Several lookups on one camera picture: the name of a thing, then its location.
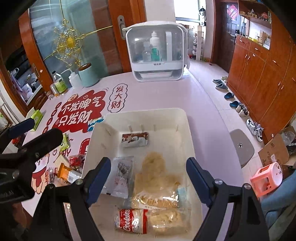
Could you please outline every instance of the wooden lid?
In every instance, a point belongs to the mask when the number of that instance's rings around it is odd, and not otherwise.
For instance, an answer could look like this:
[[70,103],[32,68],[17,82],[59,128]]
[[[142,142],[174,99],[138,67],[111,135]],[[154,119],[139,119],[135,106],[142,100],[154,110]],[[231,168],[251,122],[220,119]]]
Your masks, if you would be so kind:
[[91,63],[86,63],[79,67],[78,71],[85,70],[91,66]]

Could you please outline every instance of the white plastic bin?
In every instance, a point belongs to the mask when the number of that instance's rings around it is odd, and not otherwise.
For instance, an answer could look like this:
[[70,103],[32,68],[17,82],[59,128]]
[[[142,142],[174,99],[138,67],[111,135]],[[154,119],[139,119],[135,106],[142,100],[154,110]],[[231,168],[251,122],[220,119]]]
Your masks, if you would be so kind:
[[[121,147],[122,134],[147,131],[148,145],[137,148]],[[104,121],[96,123],[88,146],[82,176],[94,169],[106,156],[110,160],[119,156],[134,156],[134,172],[141,170],[147,153],[157,151],[163,154],[169,172],[183,174],[183,182],[188,186],[191,204],[191,230],[177,236],[157,236],[157,240],[192,241],[202,223],[201,202],[186,173],[185,163],[195,157],[187,116],[182,109],[158,109],[107,114]],[[106,241],[154,240],[152,234],[119,232],[114,227],[114,214],[121,207],[122,198],[101,194],[90,207],[91,215]]]
[[[185,64],[189,64],[188,46],[185,46],[184,26],[166,21],[137,23],[127,28],[126,43],[134,77],[138,81],[178,80],[183,75]],[[159,38],[159,60],[153,59],[151,37]],[[151,60],[143,57],[150,44]]]

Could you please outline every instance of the green tissue box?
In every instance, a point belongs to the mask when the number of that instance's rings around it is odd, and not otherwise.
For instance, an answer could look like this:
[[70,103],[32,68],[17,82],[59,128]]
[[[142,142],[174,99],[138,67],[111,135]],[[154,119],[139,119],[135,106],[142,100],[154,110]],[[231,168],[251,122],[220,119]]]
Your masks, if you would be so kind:
[[40,110],[35,110],[35,112],[31,116],[31,118],[35,121],[35,126],[33,129],[31,129],[31,131],[35,131],[37,129],[42,117],[43,117],[43,114],[40,112]]

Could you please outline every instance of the pink tablecloth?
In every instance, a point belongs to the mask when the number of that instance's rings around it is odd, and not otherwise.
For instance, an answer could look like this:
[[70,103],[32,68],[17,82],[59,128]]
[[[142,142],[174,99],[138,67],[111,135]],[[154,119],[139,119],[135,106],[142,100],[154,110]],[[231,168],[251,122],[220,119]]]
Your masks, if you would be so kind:
[[[103,78],[96,85],[82,90],[71,88],[65,95],[46,101],[41,109],[44,117],[37,130],[27,134],[25,143],[52,127],[58,127],[69,135],[71,147],[63,153],[69,157],[87,151],[91,137],[91,132],[87,132],[88,120],[119,111],[172,107],[182,108],[187,114],[195,155],[201,167],[229,185],[242,186],[242,170],[229,132],[215,105],[188,70],[178,81],[140,83],[129,72]],[[34,214],[40,192],[46,185],[44,170],[53,166],[58,154],[59,148],[37,165],[32,179],[35,196],[23,202],[30,215]],[[217,240],[225,237],[231,211],[229,205]]]

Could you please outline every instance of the gold decorative ornament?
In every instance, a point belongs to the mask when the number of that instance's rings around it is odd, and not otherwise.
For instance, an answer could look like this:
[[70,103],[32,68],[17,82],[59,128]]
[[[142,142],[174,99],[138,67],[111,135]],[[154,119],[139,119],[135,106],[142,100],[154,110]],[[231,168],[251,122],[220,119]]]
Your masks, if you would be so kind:
[[44,60],[54,55],[57,59],[65,62],[69,67],[71,67],[73,64],[76,64],[78,67],[80,67],[81,59],[79,58],[79,54],[83,46],[83,39],[86,36],[94,34],[100,30],[113,27],[113,25],[92,31],[87,34],[81,34],[78,30],[74,29],[73,26],[70,27],[68,25],[69,21],[66,20],[64,17],[61,0],[59,1],[59,3],[63,16],[63,21],[61,25],[62,30],[54,27],[54,33],[57,34],[57,37],[54,40],[54,51]]

